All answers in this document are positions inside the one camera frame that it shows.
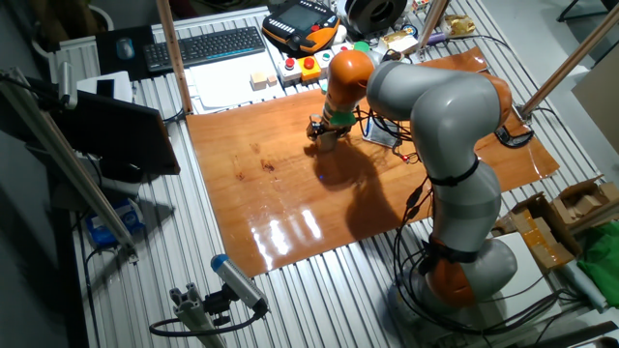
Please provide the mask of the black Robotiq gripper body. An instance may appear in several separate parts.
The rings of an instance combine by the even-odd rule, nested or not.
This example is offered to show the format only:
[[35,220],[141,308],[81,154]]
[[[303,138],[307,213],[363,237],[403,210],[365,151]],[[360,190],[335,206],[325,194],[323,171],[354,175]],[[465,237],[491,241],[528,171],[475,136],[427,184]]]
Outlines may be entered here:
[[326,121],[321,115],[312,114],[311,120],[314,122],[319,122],[321,124],[320,135],[326,132],[334,132],[337,138],[342,138],[349,133],[349,127],[333,126],[328,121]]

